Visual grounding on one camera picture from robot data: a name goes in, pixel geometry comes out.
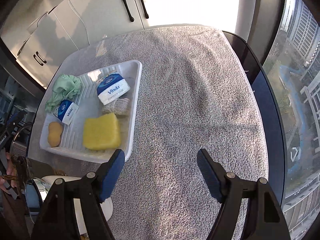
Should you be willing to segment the person hand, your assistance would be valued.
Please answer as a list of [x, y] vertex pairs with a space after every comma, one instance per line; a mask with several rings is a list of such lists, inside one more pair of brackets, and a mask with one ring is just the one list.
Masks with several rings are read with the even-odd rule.
[[[14, 167], [14, 165], [11, 161], [11, 154], [6, 152], [5, 157], [7, 159], [7, 161], [6, 161], [6, 163], [7, 163], [7, 168], [6, 168], [7, 176], [16, 176], [17, 172], [16, 172], [16, 168]], [[7, 194], [10, 194], [10, 192], [5, 187], [6, 182], [7, 182], [7, 180], [1, 178], [1, 190], [3, 190]]]

